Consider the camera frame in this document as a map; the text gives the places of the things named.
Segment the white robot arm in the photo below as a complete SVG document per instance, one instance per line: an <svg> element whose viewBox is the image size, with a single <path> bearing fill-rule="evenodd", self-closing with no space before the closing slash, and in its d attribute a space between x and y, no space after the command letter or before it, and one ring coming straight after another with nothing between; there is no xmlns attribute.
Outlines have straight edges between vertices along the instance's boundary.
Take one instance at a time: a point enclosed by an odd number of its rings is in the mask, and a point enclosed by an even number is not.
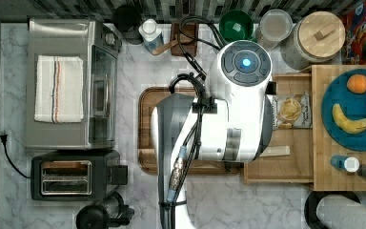
<svg viewBox="0 0 366 229"><path fill-rule="evenodd" d="M205 75L181 73L152 111L162 229L194 229L185 178L196 159L249 162L269 145L275 93L272 60L248 40L220 50Z"/></svg>

